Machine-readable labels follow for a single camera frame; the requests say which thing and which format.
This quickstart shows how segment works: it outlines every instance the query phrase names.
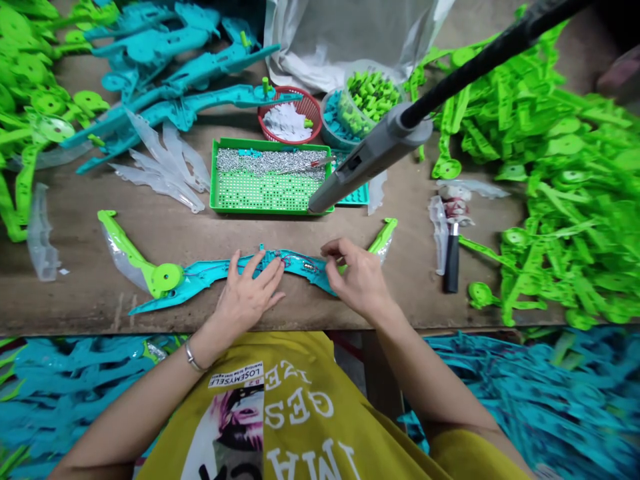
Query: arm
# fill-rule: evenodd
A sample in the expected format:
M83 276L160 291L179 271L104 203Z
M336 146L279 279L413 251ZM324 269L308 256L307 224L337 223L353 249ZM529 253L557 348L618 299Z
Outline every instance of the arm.
M431 441L450 429L470 430L501 450L534 478L493 416L438 354L413 330L389 294L380 261L348 239L321 250L327 276L338 296L377 331L393 374ZM344 276L337 267L348 265Z
M266 310L284 298L284 293L274 294L284 273L280 259L274 259L258 278L252 279L264 255L264 251L254 255L242 275L237 269L240 250L232 256L227 284L215 312L189 340L198 366L210 367ZM134 462L202 375L188 364L185 346L180 347L98 417L50 478L130 479Z

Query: woman's left hand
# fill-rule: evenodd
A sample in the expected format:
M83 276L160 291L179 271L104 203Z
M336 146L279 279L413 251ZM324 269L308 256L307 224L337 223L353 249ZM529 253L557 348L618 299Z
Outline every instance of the woman's left hand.
M240 250L229 261L227 284L205 326L214 324L217 332L231 334L231 342L252 328L264 312L285 297L284 292L275 293L285 272L285 264L280 258L273 259L258 277L253 278L264 256L264 250L256 253L242 275L238 272Z

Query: silver bracelet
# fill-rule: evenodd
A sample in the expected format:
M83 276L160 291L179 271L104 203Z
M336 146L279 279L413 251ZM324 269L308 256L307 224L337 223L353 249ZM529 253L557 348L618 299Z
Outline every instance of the silver bracelet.
M187 362L193 367L194 370L196 370L196 372L198 373L204 373L207 370L200 367L200 365L198 365L195 362L195 358L193 358L193 354L191 352L191 347L189 346L189 340L191 339L191 336L189 336L189 338L187 339L187 341L185 342L185 351L187 352Z

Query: wrist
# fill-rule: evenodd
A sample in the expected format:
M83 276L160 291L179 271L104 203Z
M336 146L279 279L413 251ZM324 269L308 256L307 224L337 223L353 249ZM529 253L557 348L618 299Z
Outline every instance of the wrist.
M202 369L210 368L234 340L227 329L219 327L210 320L207 320L189 339L193 358Z
M394 331L398 327L409 324L402 309L393 300L374 309L371 314L366 317L366 320L374 326L376 330L385 332Z

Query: pile of green plastic parts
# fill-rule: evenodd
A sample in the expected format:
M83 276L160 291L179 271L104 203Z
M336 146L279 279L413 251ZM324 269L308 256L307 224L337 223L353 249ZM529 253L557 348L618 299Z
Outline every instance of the pile of green plastic parts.
M109 105L91 91L71 96L59 86L53 62L71 53L90 53L83 30L116 20L118 8L81 0L68 18L47 0L0 0L0 216L10 240L24 241L38 154L90 125ZM56 32L66 30L61 43ZM15 205L2 170L20 156Z
M354 72L347 86L353 102L374 122L379 122L400 100L393 82L383 79L381 72Z
M546 309L546 301L566 307L568 324L584 330L599 319L640 316L640 121L611 100L559 87L554 44L563 27L448 100L435 118L435 178L460 173L449 152L450 136L460 134L475 163L504 162L496 180L526 190L529 218L503 232L500 254L460 237L501 264L500 298L484 283L472 283L469 294L475 308L500 306L507 326L516 324L514 309ZM449 65L437 62L448 71L481 48L436 51L429 60L448 56Z

